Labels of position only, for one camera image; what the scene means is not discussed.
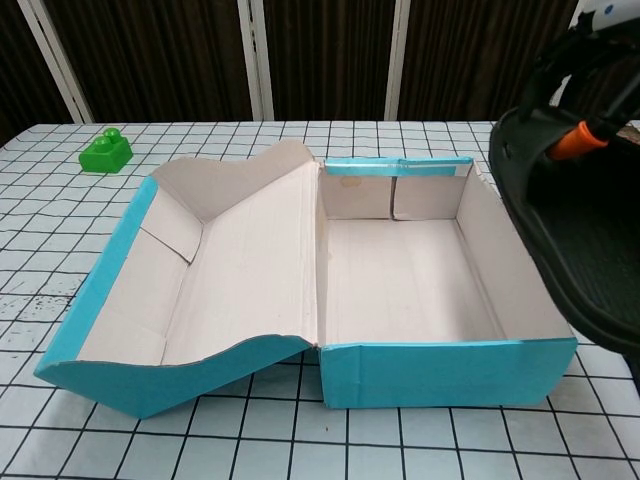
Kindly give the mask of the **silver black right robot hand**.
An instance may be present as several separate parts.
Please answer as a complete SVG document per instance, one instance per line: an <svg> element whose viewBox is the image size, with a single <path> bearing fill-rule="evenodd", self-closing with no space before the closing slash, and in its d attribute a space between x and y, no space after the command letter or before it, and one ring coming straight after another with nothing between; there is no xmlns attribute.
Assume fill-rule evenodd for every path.
<svg viewBox="0 0 640 480"><path fill-rule="evenodd" d="M587 1L570 27L534 62L532 76L518 107L520 120L551 99L561 81L583 79L611 62L639 53L637 1ZM639 111L639 76L635 75L603 112L577 126L547 151L552 160L566 160L606 147Z"/></svg>

